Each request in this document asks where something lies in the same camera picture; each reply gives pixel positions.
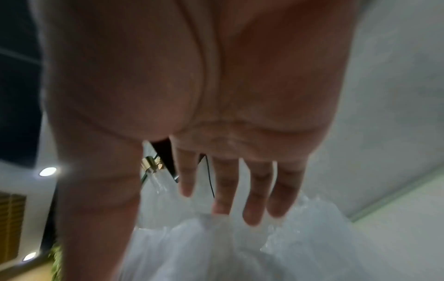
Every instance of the hand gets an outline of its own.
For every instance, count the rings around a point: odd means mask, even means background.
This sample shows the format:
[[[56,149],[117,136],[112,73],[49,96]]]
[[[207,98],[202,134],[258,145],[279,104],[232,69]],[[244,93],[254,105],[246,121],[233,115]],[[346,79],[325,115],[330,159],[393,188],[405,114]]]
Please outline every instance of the hand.
[[[198,154],[213,157],[213,212],[230,212],[239,158],[252,179],[245,221],[288,211],[336,110],[355,1],[31,4],[63,167],[66,280],[115,273],[137,214],[144,139],[171,139],[185,196]]]

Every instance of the plastic bag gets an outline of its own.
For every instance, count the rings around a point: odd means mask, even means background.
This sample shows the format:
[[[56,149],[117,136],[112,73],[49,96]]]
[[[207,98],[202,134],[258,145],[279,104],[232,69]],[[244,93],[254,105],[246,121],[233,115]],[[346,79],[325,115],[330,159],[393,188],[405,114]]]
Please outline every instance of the plastic bag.
[[[178,217],[194,218],[174,227],[157,228],[156,222],[157,229],[135,229],[121,281],[404,280],[331,203],[302,197],[280,225],[248,228],[227,216],[197,215],[160,185],[148,193],[157,202],[150,211],[178,200]]]

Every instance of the recessed light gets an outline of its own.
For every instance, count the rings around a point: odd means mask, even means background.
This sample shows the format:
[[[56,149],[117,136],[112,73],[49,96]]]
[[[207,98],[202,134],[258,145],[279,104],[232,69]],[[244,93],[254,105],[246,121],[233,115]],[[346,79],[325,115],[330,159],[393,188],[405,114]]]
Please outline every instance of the recessed light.
[[[25,256],[25,258],[23,259],[24,262],[27,262],[28,260],[32,260],[33,258],[35,258],[37,256],[37,252],[34,253],[30,253],[28,255]]]
[[[53,175],[56,171],[57,171],[57,168],[55,168],[55,167],[44,168],[39,173],[39,176],[50,176],[50,175]]]

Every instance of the round light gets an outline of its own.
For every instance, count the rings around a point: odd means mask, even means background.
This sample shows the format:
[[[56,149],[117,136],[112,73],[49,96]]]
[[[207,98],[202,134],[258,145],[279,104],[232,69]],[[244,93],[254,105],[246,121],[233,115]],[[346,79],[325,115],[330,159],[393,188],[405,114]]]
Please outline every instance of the round light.
[[[44,168],[39,173],[39,176],[50,176],[50,175],[53,175],[56,171],[57,171],[57,168],[55,168],[55,167]]]
[[[32,260],[33,258],[35,258],[37,256],[37,252],[34,253],[30,253],[27,256],[25,256],[25,258],[23,259],[24,262],[27,262],[28,260]]]

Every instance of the black cable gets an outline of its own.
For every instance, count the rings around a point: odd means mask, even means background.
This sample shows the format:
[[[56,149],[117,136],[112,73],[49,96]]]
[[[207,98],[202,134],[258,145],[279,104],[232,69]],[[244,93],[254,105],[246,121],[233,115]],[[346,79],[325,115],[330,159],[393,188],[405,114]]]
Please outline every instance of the black cable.
[[[211,184],[210,164],[208,163],[208,156],[207,155],[205,155],[205,160],[207,161],[208,180],[210,181],[211,192],[213,193],[213,198],[214,198],[213,185]]]

